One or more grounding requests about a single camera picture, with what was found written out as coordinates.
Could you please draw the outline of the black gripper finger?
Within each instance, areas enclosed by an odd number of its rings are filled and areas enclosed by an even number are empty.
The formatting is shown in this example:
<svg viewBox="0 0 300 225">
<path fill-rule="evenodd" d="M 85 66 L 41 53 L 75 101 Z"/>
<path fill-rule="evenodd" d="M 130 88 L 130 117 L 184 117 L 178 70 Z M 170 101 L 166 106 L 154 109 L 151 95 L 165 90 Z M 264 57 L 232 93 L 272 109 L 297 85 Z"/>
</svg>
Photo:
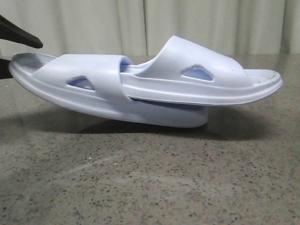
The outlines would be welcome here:
<svg viewBox="0 0 300 225">
<path fill-rule="evenodd" d="M 19 28 L 3 16 L 0 16 L 0 38 L 37 49 L 43 47 L 38 37 Z"/>
<path fill-rule="evenodd" d="M 10 60 L 0 58 L 0 79 L 13 78 L 9 71 Z"/>
</svg>

